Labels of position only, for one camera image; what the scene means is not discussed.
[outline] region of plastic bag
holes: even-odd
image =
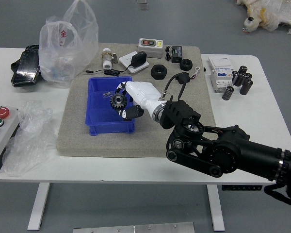
[[[18,109],[19,128],[6,145],[3,169],[20,176],[50,159],[46,149],[56,149],[57,137],[50,120],[52,109],[43,109],[41,101],[29,101]]]
[[[271,32],[282,23],[291,26],[291,0],[236,0],[236,3],[248,8],[248,18],[244,22],[246,32],[258,27]]]
[[[85,0],[74,0],[62,19],[53,16],[40,31],[39,64],[42,77],[70,84],[98,51],[98,24]]]

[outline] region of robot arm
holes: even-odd
[[[121,83],[116,94],[111,97],[111,106],[120,115],[129,110],[130,108],[124,110],[125,101],[121,98],[118,99],[118,103],[114,101],[118,98],[118,94],[123,97],[127,92],[137,103],[139,108],[137,112],[140,112],[140,109],[147,109],[152,119],[164,129],[174,127],[166,144],[166,156],[171,162],[213,177],[221,177],[224,173],[241,169],[270,181],[275,180],[276,185],[265,187],[264,191],[291,204],[290,151],[251,142],[250,136],[238,125],[227,128],[203,126],[199,122],[201,115],[185,101],[180,100],[184,87],[177,101],[172,101],[172,97],[170,100],[164,100],[168,85],[161,95],[151,83]],[[207,139],[203,133],[215,133],[217,139]],[[286,192],[290,199],[273,191],[284,186],[287,186]]]

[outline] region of gray floor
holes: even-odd
[[[148,0],[148,11],[140,11],[135,0],[88,1],[97,17],[100,42],[157,38],[169,45],[198,46],[202,53],[258,57],[291,134],[287,26],[244,34],[246,8],[234,0]],[[0,0],[0,47],[37,44],[45,19],[62,16],[71,3]],[[37,188],[36,183],[0,183],[0,233],[26,232]],[[291,207],[263,192],[220,191],[220,198],[227,233],[291,233]],[[50,188],[40,232],[181,221],[193,221],[196,233],[212,232],[205,186],[56,183]]]

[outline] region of red button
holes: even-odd
[[[6,107],[1,107],[0,108],[0,118],[5,119],[9,116],[10,110]]]

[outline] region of gear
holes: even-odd
[[[116,110],[124,109],[127,105],[127,98],[125,95],[116,93],[110,98],[110,105]]]

